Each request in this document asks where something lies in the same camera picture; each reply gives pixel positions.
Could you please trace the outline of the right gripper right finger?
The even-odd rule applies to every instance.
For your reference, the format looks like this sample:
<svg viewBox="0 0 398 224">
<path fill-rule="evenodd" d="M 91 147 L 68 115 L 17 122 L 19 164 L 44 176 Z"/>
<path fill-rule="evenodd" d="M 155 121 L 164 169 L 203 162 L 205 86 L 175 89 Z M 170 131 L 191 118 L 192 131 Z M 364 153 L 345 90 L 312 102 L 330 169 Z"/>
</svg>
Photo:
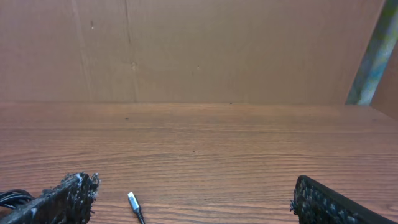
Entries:
<svg viewBox="0 0 398 224">
<path fill-rule="evenodd" d="M 306 175 L 297 179 L 290 211 L 300 224 L 397 224 Z"/>
</svg>

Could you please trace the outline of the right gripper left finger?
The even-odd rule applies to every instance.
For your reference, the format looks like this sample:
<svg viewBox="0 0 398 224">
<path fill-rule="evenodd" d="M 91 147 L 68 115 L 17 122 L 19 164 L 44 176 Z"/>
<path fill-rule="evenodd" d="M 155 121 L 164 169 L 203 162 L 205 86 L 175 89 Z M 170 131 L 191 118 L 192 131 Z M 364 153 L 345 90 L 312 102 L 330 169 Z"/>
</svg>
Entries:
<svg viewBox="0 0 398 224">
<path fill-rule="evenodd" d="M 38 197 L 22 189 L 1 192 L 1 207 L 10 210 L 1 215 L 1 224 L 88 223 L 99 187 L 98 173 L 78 172 L 66 175 L 58 186 L 44 189 Z"/>
</svg>

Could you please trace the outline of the black cable silver plug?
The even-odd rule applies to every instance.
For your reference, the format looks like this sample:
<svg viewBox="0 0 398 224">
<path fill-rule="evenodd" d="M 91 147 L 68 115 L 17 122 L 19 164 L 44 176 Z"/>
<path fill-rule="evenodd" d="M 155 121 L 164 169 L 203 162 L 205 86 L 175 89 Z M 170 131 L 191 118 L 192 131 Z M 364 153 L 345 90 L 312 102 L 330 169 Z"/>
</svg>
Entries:
<svg viewBox="0 0 398 224">
<path fill-rule="evenodd" d="M 129 192 L 127 194 L 128 200 L 129 200 L 129 204 L 132 208 L 133 213 L 136 215 L 137 219 L 139 220 L 140 224 L 145 224 L 144 221 L 144 217 L 141 211 L 141 206 L 139 205 L 139 202 L 136 198 L 136 196 L 134 195 L 133 192 Z"/>
</svg>

